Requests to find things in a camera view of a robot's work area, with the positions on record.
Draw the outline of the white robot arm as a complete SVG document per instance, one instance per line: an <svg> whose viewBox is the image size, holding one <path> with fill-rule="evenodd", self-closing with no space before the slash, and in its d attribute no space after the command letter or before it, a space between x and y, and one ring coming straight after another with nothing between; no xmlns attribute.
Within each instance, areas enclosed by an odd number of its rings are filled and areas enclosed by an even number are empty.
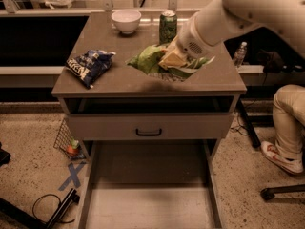
<svg viewBox="0 0 305 229"><path fill-rule="evenodd" d="M232 38L259 28L275 33L305 57L305 0L213 0L183 24L160 65L182 67Z"/></svg>

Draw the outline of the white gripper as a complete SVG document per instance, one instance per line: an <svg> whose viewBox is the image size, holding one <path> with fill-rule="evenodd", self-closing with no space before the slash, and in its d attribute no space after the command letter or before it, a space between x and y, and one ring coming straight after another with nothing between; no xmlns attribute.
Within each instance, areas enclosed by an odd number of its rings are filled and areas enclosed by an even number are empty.
<svg viewBox="0 0 305 229"><path fill-rule="evenodd" d="M187 63L187 54L200 58L208 54L221 42L220 17L208 12L195 13L181 28L178 35L167 46L158 65L164 70L182 67Z"/></svg>

